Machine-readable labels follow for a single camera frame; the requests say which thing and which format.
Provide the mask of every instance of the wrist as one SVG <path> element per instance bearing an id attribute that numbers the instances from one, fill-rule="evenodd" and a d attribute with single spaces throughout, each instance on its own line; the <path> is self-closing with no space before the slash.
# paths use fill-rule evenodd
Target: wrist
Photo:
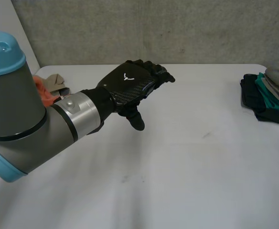
<path id="1" fill-rule="evenodd" d="M 96 106 L 101 123 L 114 112 L 115 104 L 113 98 L 105 88 L 97 87 L 90 90 L 82 90 L 81 92 L 89 97 Z"/>

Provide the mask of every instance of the gray wall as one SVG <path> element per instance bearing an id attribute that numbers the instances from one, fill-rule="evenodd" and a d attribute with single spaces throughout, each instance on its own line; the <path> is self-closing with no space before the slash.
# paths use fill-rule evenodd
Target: gray wall
<path id="1" fill-rule="evenodd" d="M 41 66 L 279 66 L 278 0 L 12 0 Z"/>

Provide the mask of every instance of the green fabric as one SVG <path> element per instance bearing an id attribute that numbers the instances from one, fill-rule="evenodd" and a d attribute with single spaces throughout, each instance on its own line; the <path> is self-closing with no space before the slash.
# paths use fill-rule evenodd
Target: green fabric
<path id="1" fill-rule="evenodd" d="M 279 110 L 279 100 L 266 88 L 261 80 L 262 78 L 265 78 L 264 74 L 259 73 L 258 79 L 255 80 L 255 84 L 264 98 L 266 108 Z"/>

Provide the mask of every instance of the gray cylindrical housing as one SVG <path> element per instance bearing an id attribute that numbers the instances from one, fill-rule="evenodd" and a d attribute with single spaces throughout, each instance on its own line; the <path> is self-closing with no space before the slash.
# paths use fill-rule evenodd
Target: gray cylindrical housing
<path id="1" fill-rule="evenodd" d="M 0 75 L 0 137 L 19 134 L 37 125 L 45 108 L 25 65 Z"/>
<path id="2" fill-rule="evenodd" d="M 73 143 L 66 121 L 52 107 L 47 107 L 44 125 L 27 137 L 0 142 L 0 154 L 18 170 L 30 173 Z"/>

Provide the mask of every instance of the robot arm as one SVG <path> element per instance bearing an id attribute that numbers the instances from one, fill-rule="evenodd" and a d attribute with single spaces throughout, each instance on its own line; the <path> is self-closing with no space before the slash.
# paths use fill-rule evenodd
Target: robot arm
<path id="1" fill-rule="evenodd" d="M 127 61 L 95 89 L 82 90 L 45 108 L 14 37 L 0 32 L 0 177 L 13 182 L 78 139 L 98 131 L 111 113 L 137 130 L 140 101 L 175 79 L 160 65 Z"/>

